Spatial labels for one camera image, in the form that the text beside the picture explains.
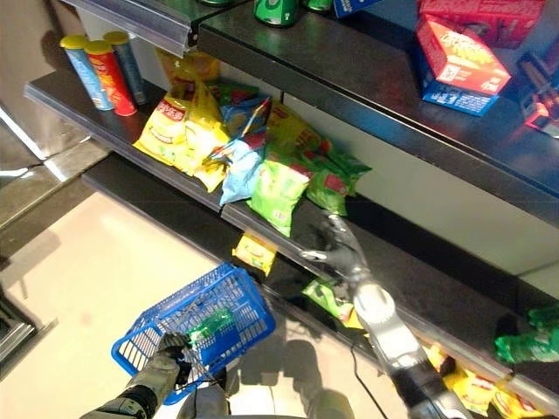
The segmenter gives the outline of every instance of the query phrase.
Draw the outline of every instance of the snack can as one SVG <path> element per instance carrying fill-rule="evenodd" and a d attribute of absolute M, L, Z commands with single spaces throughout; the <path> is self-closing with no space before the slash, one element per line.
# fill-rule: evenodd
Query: snack can
<path fill-rule="evenodd" d="M 66 51 L 66 55 L 95 107 L 100 111 L 108 111 L 113 109 L 113 104 L 108 99 L 107 92 L 103 90 L 101 82 L 84 51 L 88 42 L 83 35 L 70 35 L 60 40 L 60 46 Z"/>
<path fill-rule="evenodd" d="M 105 89 L 109 100 L 114 105 L 114 112 L 120 116 L 134 114 L 136 108 L 111 45 L 107 41 L 90 41 L 86 44 L 84 50 L 99 77 L 103 89 Z"/>
<path fill-rule="evenodd" d="M 144 90 L 143 79 L 132 52 L 128 34 L 123 31 L 112 31 L 103 35 L 103 39 L 113 46 L 114 55 L 116 55 L 116 59 L 121 66 L 122 75 L 126 80 L 128 89 L 134 96 L 135 102 L 138 105 L 147 103 L 148 98 Z"/>

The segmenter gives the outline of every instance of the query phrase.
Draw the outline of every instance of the blue shopping basket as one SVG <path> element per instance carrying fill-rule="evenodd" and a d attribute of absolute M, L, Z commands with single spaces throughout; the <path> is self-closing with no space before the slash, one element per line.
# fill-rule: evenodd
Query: blue shopping basket
<path fill-rule="evenodd" d="M 126 336 L 114 343 L 111 355 L 130 375 L 135 375 L 165 333 L 189 333 L 211 319 L 212 314 L 224 310 L 232 314 L 232 321 L 218 325 L 212 335 L 198 336 L 193 348 L 184 353 L 192 370 L 187 384 L 175 386 L 165 399 L 164 404 L 174 404 L 275 328 L 266 302 L 244 269 L 221 264 L 149 308 Z"/>

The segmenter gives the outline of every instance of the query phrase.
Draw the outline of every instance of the store shelf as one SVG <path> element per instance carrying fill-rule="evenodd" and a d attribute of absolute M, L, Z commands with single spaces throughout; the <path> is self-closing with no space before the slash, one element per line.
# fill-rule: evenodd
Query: store shelf
<path fill-rule="evenodd" d="M 308 201 L 302 201 L 295 212 L 292 240 L 281 236 L 266 221 L 251 213 L 244 203 L 225 206 L 219 216 L 117 155 L 109 155 L 87 170 L 83 178 L 96 189 L 217 260 L 239 264 L 237 259 L 231 258 L 231 248 L 237 244 L 243 230 L 251 230 L 274 242 L 279 252 L 286 255 L 320 245 L 316 229 L 321 212 Z M 354 223 L 351 228 L 363 244 L 377 280 L 393 293 L 401 307 L 400 315 L 418 337 L 438 342 L 462 365 L 486 378 L 503 380 L 512 374 L 492 355 L 496 325 L 506 316 L 514 317 L 510 311 Z M 329 333 L 343 343 L 357 341 L 361 352 L 376 362 L 359 333 L 343 327 L 300 294 L 315 274 L 324 273 L 316 266 L 305 267 L 311 272 L 291 262 L 290 257 L 278 255 L 269 277 L 264 278 L 255 271 L 252 273 L 263 279 L 266 293 L 278 299 L 277 303 L 283 301 L 284 307 L 295 317 L 313 325 L 319 333 Z M 551 374 L 557 374 L 556 366 L 546 367 Z M 548 385 L 522 376 L 513 378 L 509 384 L 512 390 L 546 407 L 549 413 L 559 413 L 559 397 Z"/>
<path fill-rule="evenodd" d="M 98 111 L 87 96 L 78 76 L 67 70 L 58 70 L 27 83 L 24 95 L 46 105 L 62 117 L 72 121 L 90 133 L 97 141 L 113 151 L 145 168 L 149 173 L 164 180 L 186 195 L 192 196 L 212 210 L 219 211 L 221 191 L 208 194 L 198 179 L 188 177 L 179 170 L 158 162 L 134 148 L 132 144 L 165 92 L 146 82 L 149 103 L 128 117 L 113 111 Z"/>
<path fill-rule="evenodd" d="M 206 6 L 196 0 L 63 0 L 182 57 L 207 17 L 233 7 Z"/>
<path fill-rule="evenodd" d="M 482 118 L 422 101 L 414 42 L 367 13 L 275 29 L 242 4 L 204 20 L 198 48 L 559 227 L 559 141 L 506 97 Z"/>

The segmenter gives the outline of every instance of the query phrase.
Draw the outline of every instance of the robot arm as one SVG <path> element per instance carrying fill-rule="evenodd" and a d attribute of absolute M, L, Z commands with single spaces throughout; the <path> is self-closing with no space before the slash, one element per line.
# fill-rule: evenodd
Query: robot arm
<path fill-rule="evenodd" d="M 151 419 L 175 384 L 188 379 L 190 364 L 181 361 L 186 347 L 190 347 L 187 336 L 164 334 L 154 355 L 124 391 L 81 419 Z"/>
<path fill-rule="evenodd" d="M 374 280 L 361 246 L 339 216 L 328 215 L 329 246 L 303 251 L 306 260 L 327 264 L 343 280 L 355 312 L 386 374 L 412 418 L 471 419 L 447 390 L 423 348 L 400 320 L 394 299 Z"/>

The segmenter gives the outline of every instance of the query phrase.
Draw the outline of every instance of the tile floor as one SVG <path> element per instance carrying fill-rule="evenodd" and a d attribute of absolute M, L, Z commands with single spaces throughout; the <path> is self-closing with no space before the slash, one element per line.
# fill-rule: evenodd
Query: tile floor
<path fill-rule="evenodd" d="M 110 357 L 113 342 L 143 309 L 216 263 L 118 203 L 87 198 L 0 272 L 12 300 L 40 325 L 55 325 L 0 382 L 0 417 L 77 418 L 118 395 L 128 375 Z M 356 418 L 380 417 L 347 347 L 275 316 L 274 334 L 230 373 L 233 414 L 303 416 L 307 398 L 327 389 L 345 395 Z M 406 417 L 387 377 L 359 356 L 358 368 L 388 417 Z"/>

